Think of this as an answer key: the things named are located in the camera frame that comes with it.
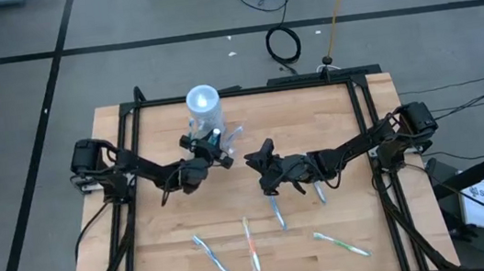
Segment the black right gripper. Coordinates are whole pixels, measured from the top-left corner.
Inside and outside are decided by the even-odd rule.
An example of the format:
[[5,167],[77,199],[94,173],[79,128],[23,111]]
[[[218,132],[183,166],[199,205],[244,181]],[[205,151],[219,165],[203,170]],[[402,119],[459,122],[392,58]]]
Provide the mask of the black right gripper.
[[309,184],[326,180],[317,161],[307,154],[291,154],[289,156],[273,156],[274,141],[266,138],[258,152],[244,155],[246,165],[251,168],[269,167],[272,173],[262,175],[259,179],[264,195],[275,197],[277,188],[283,182]]

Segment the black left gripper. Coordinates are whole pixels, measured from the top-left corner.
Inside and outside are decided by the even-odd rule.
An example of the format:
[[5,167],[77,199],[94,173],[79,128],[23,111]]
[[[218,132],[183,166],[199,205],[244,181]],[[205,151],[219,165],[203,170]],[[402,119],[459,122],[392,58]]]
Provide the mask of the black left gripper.
[[222,156],[222,151],[217,146],[198,144],[192,146],[193,139],[188,135],[182,135],[179,139],[179,146],[193,154],[189,160],[182,160],[180,163],[180,185],[185,194],[195,192],[202,181],[208,177],[208,169],[215,163],[219,162],[221,167],[230,169],[234,159],[228,156]]

